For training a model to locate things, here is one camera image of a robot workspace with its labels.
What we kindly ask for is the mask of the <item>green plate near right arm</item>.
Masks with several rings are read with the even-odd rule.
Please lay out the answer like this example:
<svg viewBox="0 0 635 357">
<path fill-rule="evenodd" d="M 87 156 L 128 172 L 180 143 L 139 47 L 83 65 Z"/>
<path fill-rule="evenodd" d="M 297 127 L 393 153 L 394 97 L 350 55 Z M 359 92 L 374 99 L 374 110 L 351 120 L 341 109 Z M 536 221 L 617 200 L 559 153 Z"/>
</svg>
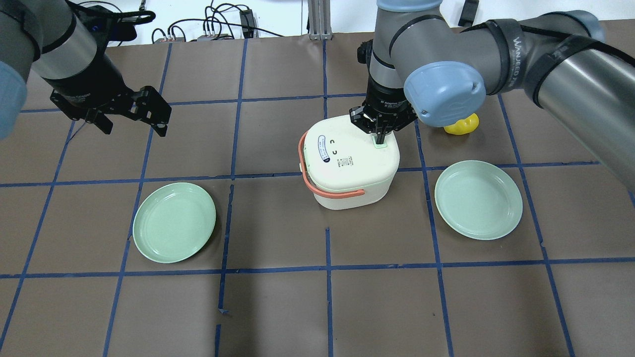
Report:
<svg viewBox="0 0 635 357">
<path fill-rule="evenodd" d="M 495 165 L 476 160 L 460 161 L 442 171 L 435 185 L 435 203 L 450 228 L 480 241 L 510 234 L 523 212 L 515 181 Z"/>
</svg>

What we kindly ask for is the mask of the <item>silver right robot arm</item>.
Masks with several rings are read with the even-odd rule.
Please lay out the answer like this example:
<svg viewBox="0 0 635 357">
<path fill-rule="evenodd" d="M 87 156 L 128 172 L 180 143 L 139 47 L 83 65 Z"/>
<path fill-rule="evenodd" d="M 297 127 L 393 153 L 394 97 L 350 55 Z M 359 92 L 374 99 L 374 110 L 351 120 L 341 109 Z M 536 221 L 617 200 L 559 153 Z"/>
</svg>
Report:
<svg viewBox="0 0 635 357">
<path fill-rule="evenodd" d="M 350 120 L 379 141 L 416 119 L 442 128 L 486 96 L 523 90 L 630 191 L 635 184 L 634 59 L 608 45 L 596 16 L 561 11 L 495 19 L 456 33 L 440 0 L 379 0 L 358 49 L 368 88 Z"/>
</svg>

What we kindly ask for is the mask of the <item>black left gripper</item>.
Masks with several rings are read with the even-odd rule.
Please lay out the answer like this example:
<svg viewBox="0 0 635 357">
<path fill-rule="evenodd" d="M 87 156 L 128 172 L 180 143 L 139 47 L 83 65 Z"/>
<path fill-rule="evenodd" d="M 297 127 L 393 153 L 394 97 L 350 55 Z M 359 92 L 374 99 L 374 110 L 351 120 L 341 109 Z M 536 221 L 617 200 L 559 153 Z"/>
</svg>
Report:
<svg viewBox="0 0 635 357">
<path fill-rule="evenodd" d="M 71 96 L 54 86 L 50 100 L 71 120 L 84 120 L 110 135 L 113 122 L 107 115 L 120 115 L 151 126 L 161 137 L 166 136 L 172 108 L 152 86 L 133 91 L 127 86 L 111 91 L 98 91 Z"/>
</svg>

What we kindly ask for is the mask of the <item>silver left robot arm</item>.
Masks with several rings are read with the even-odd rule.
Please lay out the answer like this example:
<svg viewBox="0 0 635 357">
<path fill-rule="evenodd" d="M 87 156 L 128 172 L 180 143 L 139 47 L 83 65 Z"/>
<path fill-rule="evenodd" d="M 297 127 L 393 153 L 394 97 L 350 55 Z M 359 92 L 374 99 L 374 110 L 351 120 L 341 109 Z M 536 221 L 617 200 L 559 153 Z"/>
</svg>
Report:
<svg viewBox="0 0 635 357">
<path fill-rule="evenodd" d="M 135 38 L 136 25 L 152 22 L 149 10 L 113 13 L 69 0 L 1 2 L 1 137 L 13 132 L 34 71 L 52 87 L 50 100 L 71 120 L 84 120 L 109 135 L 108 115 L 144 122 L 159 136 L 172 108 L 159 91 L 129 88 L 105 53 L 111 35 Z"/>
</svg>

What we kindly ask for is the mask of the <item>green plate near left arm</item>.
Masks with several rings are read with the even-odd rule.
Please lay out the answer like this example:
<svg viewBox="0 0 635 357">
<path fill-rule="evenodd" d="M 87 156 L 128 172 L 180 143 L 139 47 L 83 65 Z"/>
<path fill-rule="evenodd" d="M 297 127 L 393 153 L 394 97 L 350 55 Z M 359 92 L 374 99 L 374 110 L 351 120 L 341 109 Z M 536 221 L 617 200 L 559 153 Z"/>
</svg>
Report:
<svg viewBox="0 0 635 357">
<path fill-rule="evenodd" d="M 216 206 L 199 185 L 165 185 L 141 203 L 132 237 L 140 254 L 157 263 L 181 262 L 200 251 L 216 226 Z"/>
</svg>

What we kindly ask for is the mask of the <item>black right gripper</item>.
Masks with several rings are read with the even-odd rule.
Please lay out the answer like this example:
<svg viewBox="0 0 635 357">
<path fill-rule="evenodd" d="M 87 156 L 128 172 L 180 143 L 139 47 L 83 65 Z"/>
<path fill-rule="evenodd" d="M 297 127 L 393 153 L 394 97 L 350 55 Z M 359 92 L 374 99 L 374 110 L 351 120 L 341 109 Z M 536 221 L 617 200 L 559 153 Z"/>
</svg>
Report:
<svg viewBox="0 0 635 357">
<path fill-rule="evenodd" d="M 388 133 L 400 131 L 418 118 L 403 88 L 377 82 L 368 82 L 362 105 L 349 109 L 349 117 L 360 130 L 373 134 L 373 145 L 384 145 Z"/>
</svg>

